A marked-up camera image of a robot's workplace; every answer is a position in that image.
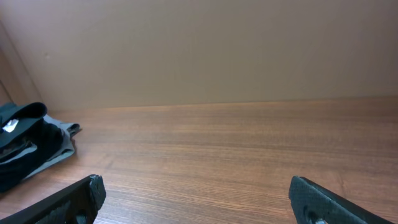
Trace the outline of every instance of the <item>folded clothing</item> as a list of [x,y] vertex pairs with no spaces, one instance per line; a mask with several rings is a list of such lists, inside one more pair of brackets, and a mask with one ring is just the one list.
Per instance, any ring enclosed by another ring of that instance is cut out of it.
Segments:
[[76,123],[64,123],[62,121],[59,121],[57,119],[51,118],[49,115],[44,116],[44,121],[46,123],[50,123],[53,125],[56,125],[60,130],[62,134],[62,143],[61,146],[57,151],[54,152],[54,154],[48,158],[41,166],[33,170],[29,175],[27,175],[24,179],[29,178],[38,172],[43,171],[44,169],[61,162],[71,155],[75,153],[75,148],[73,147],[71,137],[74,136],[77,132],[80,130],[80,125]]
[[40,167],[60,148],[63,141],[61,130],[56,125],[45,123],[43,119],[26,131],[24,137],[36,147],[28,147],[29,150],[21,151],[23,155],[17,155],[17,159],[0,164],[0,192],[17,185]]
[[0,153],[25,137],[31,129],[39,128],[46,114],[47,108],[43,103],[21,106],[8,103],[0,107]]
[[33,147],[34,145],[27,138],[22,138],[19,141],[11,144],[10,146],[3,149],[0,153],[0,164],[10,162],[14,159],[18,159],[18,157],[23,156],[21,153],[25,151],[27,148]]

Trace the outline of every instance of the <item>black cloth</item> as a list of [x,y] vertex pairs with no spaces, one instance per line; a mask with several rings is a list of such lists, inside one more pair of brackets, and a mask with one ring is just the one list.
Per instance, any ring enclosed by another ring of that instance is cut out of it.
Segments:
[[36,150],[18,159],[0,164],[0,192],[17,185],[60,148],[63,141],[61,130],[43,120],[46,112],[47,109],[42,103],[24,106],[7,104],[0,107],[2,126],[7,124],[10,119],[19,120],[15,130],[11,133],[7,131],[0,133],[0,152],[9,149],[9,146],[21,139],[37,146]]
[[9,145],[6,149],[3,149],[0,154],[0,164],[10,161],[12,158],[16,158],[23,150],[28,147],[32,147],[32,142],[27,138],[22,138]]

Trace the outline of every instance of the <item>black plastic object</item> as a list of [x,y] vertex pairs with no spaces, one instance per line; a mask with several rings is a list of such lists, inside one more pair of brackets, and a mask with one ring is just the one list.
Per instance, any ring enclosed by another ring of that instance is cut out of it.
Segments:
[[298,224],[390,224],[305,177],[293,177],[289,199]]
[[106,197],[99,175],[89,175],[23,209],[0,224],[92,224]]

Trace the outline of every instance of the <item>white label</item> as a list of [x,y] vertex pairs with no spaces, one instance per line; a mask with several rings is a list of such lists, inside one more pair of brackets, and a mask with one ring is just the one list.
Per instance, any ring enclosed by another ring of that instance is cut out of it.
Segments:
[[11,133],[17,126],[17,123],[18,123],[18,119],[12,119],[12,120],[8,121],[8,123],[4,127],[2,127],[2,129],[7,131],[8,133]]

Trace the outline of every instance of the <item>wooden surface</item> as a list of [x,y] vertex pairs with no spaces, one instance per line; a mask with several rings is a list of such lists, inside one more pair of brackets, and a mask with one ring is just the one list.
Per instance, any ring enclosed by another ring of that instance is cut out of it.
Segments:
[[96,223],[295,223],[305,176],[398,222],[398,97],[59,111],[78,152],[4,194],[0,217],[88,174]]

